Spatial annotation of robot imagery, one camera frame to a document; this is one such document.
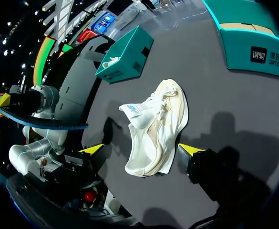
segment display screen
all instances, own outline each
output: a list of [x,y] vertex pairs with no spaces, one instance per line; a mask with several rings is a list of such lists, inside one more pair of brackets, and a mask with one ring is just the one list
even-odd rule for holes
[[114,0],[107,7],[107,9],[115,15],[119,15],[132,3],[133,3],[132,0]]

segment green light strip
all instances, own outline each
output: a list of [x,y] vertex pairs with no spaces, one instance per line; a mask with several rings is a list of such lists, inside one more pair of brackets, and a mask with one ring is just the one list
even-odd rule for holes
[[72,46],[68,44],[64,44],[62,48],[62,52],[67,52],[68,50],[72,49]]
[[43,41],[38,56],[35,61],[34,71],[33,71],[33,84],[40,85],[42,83],[43,69],[46,64],[47,57],[52,50],[56,40],[51,37],[45,37]]

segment shoelace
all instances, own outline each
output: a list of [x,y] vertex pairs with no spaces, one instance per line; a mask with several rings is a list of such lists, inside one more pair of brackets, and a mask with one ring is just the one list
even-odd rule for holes
[[158,120],[161,120],[163,117],[163,113],[165,112],[165,107],[167,105],[166,101],[164,100],[165,96],[173,96],[176,93],[176,89],[174,87],[167,87],[167,89],[161,94],[155,94],[153,92],[149,98],[147,98],[144,103],[147,102],[154,102],[155,104],[159,105],[159,113],[157,116]]
[[119,61],[120,57],[110,57],[110,59],[111,59],[111,61],[109,61],[109,64],[113,64],[113,63]]

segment yellow tip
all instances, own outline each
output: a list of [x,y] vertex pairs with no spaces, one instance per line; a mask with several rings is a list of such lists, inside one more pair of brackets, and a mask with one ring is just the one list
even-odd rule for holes
[[86,152],[90,155],[93,155],[94,153],[98,152],[103,146],[104,144],[96,145],[87,149],[80,150],[80,152]]
[[197,153],[198,151],[204,151],[204,149],[198,149],[194,148],[192,146],[187,146],[185,144],[178,144],[178,146],[182,147],[184,150],[186,150],[191,156],[193,156],[194,153]]
[[8,93],[5,93],[0,98],[0,108],[3,106],[9,106],[10,105],[10,95]]

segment yellow panel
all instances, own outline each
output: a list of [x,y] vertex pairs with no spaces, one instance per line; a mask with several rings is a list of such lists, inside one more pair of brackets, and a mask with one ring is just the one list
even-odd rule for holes
[[[60,57],[60,56],[62,56],[63,54],[64,54],[63,52],[60,52],[60,55],[59,55],[59,57]],[[59,58],[59,57],[58,57],[58,58]]]
[[266,28],[266,27],[263,27],[263,26],[260,26],[260,25],[253,25],[253,27],[257,30],[257,31],[260,31],[260,32],[265,32],[265,33],[268,33],[270,35],[273,35],[275,36],[275,34],[273,33],[272,30]]
[[0,98],[0,108],[3,106],[9,106],[10,105],[10,95],[8,93],[5,93]]
[[103,146],[104,144],[96,145],[87,149],[80,150],[80,152],[86,152],[90,155],[93,155],[94,153],[98,152]]
[[204,149],[198,149],[198,148],[194,148],[192,146],[187,146],[187,145],[184,145],[184,144],[178,144],[178,146],[180,146],[184,150],[186,150],[191,156],[193,156],[193,154],[197,153],[198,151],[204,151]]

